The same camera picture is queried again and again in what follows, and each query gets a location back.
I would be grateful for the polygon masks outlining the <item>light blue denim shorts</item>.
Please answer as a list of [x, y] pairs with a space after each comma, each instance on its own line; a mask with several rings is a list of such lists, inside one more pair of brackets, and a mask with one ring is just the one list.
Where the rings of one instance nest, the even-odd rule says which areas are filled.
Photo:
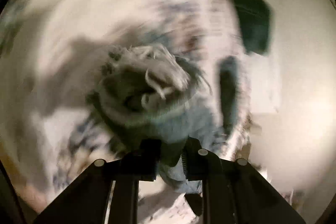
[[107, 126], [129, 150], [143, 139], [160, 140], [163, 181], [180, 193], [200, 193], [201, 182], [183, 172], [182, 149], [189, 137], [213, 152], [225, 141], [203, 72], [157, 44], [110, 47], [101, 74], [89, 101]]

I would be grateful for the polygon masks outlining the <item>folded dark blue pants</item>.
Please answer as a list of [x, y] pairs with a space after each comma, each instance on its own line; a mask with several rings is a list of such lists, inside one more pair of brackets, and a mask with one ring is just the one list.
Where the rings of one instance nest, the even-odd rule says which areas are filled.
[[220, 105], [223, 129], [229, 137], [238, 121], [238, 66], [233, 56], [228, 56], [219, 64]]

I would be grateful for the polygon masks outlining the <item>dark green blanket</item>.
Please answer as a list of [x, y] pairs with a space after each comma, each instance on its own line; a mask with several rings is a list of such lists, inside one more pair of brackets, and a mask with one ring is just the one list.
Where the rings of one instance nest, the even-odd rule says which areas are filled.
[[247, 53], [268, 52], [271, 10], [264, 0], [233, 0]]

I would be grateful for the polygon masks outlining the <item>floral bed blanket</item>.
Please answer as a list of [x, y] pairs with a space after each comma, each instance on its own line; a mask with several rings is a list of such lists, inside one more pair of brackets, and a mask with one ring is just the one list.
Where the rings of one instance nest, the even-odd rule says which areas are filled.
[[232, 0], [1, 0], [1, 147], [35, 223], [193, 223], [182, 150], [232, 159], [249, 88]]

